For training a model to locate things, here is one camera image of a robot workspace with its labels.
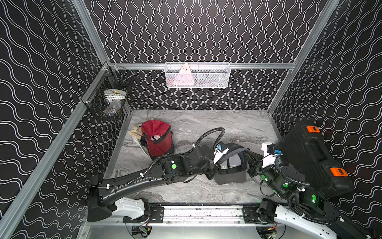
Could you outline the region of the dark grey cap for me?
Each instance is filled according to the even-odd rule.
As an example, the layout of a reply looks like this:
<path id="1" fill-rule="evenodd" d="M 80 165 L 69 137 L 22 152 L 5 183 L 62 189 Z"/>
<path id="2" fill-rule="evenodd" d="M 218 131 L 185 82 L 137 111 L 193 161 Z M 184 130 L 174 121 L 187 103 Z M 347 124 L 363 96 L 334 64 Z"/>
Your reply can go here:
<path id="1" fill-rule="evenodd" d="M 216 166 L 220 166 L 214 177 L 216 184 L 224 185 L 228 183 L 244 183 L 247 173 L 246 148 L 227 143 L 229 151 L 218 161 Z"/>

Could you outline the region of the red and black cap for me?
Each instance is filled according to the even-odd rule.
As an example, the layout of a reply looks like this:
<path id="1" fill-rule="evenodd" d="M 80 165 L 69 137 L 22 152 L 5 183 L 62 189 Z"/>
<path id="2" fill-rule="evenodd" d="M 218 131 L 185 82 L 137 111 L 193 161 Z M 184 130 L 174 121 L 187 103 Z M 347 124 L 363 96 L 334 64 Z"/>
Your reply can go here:
<path id="1" fill-rule="evenodd" d="M 149 120 L 141 125 L 142 136 L 145 138 L 151 159 L 164 154 L 173 154 L 171 126 L 160 120 Z"/>

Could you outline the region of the beige cap with black lettering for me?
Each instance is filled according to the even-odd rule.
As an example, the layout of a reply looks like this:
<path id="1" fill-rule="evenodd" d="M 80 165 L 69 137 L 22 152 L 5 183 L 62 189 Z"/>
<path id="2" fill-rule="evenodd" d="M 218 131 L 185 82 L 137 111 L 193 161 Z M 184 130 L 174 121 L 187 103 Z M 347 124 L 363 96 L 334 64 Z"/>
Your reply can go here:
<path id="1" fill-rule="evenodd" d="M 128 133 L 135 138 L 137 141 L 140 141 L 142 138 L 142 131 L 141 131 L 141 125 L 134 125 L 131 130 L 128 131 Z"/>

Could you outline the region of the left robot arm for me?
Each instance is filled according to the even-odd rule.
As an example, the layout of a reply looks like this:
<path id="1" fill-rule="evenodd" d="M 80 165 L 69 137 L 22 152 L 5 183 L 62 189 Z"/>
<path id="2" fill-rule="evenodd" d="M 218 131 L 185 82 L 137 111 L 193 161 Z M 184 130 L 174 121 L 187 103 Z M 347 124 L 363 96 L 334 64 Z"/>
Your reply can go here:
<path id="1" fill-rule="evenodd" d="M 204 174 L 209 180 L 221 169 L 214 162 L 214 152 L 208 146 L 196 146 L 182 154 L 164 154 L 153 160 L 145 169 L 105 179 L 102 174 L 93 176 L 89 183 L 88 222 L 98 222 L 117 211 L 116 202 L 144 189 L 189 182 L 192 177 Z"/>

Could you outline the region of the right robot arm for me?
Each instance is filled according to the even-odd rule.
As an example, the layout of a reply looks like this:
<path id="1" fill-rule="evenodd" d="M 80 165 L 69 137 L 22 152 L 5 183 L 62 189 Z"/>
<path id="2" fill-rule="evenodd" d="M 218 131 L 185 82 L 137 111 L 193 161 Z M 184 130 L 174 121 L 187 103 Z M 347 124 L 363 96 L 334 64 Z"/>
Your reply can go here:
<path id="1" fill-rule="evenodd" d="M 338 239 L 376 239 L 374 231 L 368 231 L 354 224 L 341 214 L 316 189 L 305 181 L 305 176 L 289 164 L 280 163 L 277 156 L 273 164 L 262 166 L 264 158 L 259 154 L 250 156 L 248 173 L 260 176 L 274 195 L 286 200 L 287 206 L 264 199 L 265 209 L 258 214 L 264 222 L 281 222 L 302 229 L 322 226 L 334 232 Z"/>

